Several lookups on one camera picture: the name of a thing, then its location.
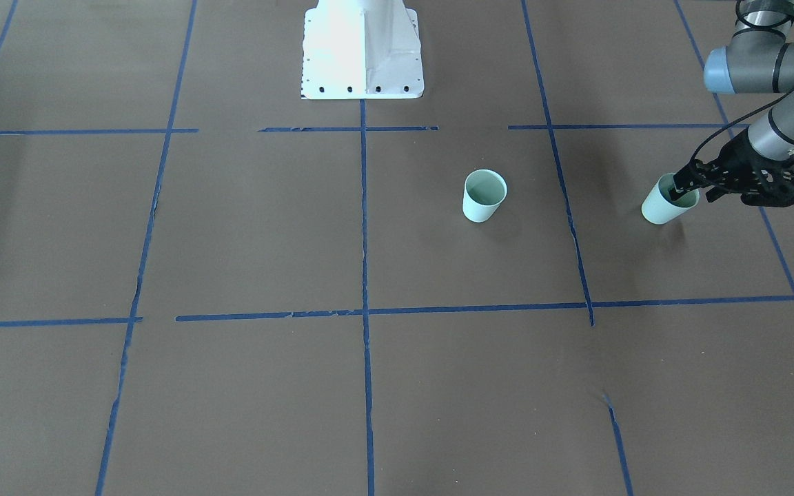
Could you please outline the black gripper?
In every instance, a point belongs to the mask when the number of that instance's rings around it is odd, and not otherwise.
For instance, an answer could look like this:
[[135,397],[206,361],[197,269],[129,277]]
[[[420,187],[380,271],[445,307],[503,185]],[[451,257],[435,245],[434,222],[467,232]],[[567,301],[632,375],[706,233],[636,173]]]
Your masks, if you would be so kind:
[[776,159],[762,155],[752,144],[747,131],[732,138],[722,147],[718,157],[703,163],[692,156],[691,171],[677,172],[669,186],[669,201],[697,202],[699,189],[707,188],[709,203],[730,194],[743,194],[751,185],[754,169],[773,170],[794,165],[794,151],[777,154]]

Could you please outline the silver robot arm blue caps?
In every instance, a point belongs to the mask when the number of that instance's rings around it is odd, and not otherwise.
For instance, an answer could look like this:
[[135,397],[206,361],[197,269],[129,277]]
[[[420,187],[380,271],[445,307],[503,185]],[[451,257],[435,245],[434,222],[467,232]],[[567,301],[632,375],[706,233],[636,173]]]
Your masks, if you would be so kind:
[[715,94],[765,94],[776,99],[753,110],[754,122],[712,161],[696,154],[675,173],[668,200],[697,189],[714,202],[740,195],[746,206],[794,205],[794,1],[737,1],[730,42],[710,53],[704,84]]

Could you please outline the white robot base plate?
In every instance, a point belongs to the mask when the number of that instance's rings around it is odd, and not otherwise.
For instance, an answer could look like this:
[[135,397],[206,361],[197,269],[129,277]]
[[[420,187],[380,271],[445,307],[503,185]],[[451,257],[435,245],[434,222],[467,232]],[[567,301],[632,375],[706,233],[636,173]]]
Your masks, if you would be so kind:
[[420,23],[403,1],[318,1],[303,17],[302,99],[419,99]]

